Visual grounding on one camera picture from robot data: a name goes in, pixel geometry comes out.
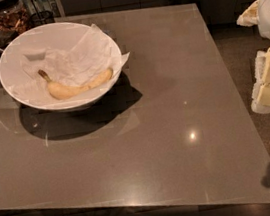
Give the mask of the yellow banana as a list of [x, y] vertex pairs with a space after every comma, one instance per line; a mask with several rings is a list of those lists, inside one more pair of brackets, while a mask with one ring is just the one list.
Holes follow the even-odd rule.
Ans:
[[78, 94], [89, 91], [90, 89], [96, 88], [97, 86], [108, 82], [113, 75], [113, 70], [108, 67], [108, 69], [103, 70], [94, 79], [82, 86], [67, 86], [53, 81], [43, 70], [38, 70], [38, 74], [46, 81], [47, 91], [49, 94], [55, 99], [63, 100], [70, 99], [71, 97], [75, 97]]

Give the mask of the white bowl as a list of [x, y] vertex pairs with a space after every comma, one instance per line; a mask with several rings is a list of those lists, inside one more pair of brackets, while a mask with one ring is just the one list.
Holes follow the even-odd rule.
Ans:
[[[19, 35], [5, 48], [0, 57], [0, 81], [2, 87], [16, 101], [40, 110], [74, 111], [94, 104], [113, 87], [124, 65], [122, 67], [116, 66], [114, 76], [103, 85], [63, 100], [52, 98], [46, 91], [46, 84], [43, 79], [34, 80], [24, 72], [21, 66], [21, 57], [26, 52], [46, 48], [70, 50], [89, 28], [90, 26], [83, 24], [58, 22], [44, 24], [44, 26], [32, 28]], [[109, 36], [108, 38], [113, 46], [113, 56], [124, 54], [121, 53], [116, 42]]]

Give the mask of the white paper napkin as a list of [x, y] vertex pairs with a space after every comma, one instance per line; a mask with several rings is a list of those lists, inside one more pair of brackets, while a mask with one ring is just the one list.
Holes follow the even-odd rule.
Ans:
[[70, 50], [46, 48], [26, 52], [21, 57], [21, 66], [34, 80], [43, 79], [46, 91], [47, 83], [39, 76], [38, 70], [45, 71], [58, 83], [83, 86], [108, 67], [114, 72], [116, 66], [122, 67], [128, 61], [129, 53], [113, 56], [112, 49], [108, 36], [97, 25], [92, 24]]

